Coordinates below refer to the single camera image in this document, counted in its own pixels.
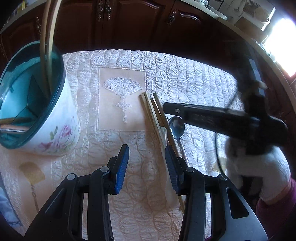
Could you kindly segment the right hand white glove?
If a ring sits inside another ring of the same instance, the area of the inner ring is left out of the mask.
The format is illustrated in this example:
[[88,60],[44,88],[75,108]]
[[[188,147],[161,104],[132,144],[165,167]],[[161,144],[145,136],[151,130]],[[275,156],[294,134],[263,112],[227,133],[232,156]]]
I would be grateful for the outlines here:
[[243,177],[262,178],[259,197],[267,204],[283,199],[292,185],[289,164],[278,147],[270,147],[266,153],[249,156],[243,144],[229,138],[225,144],[226,174],[236,188],[243,185]]

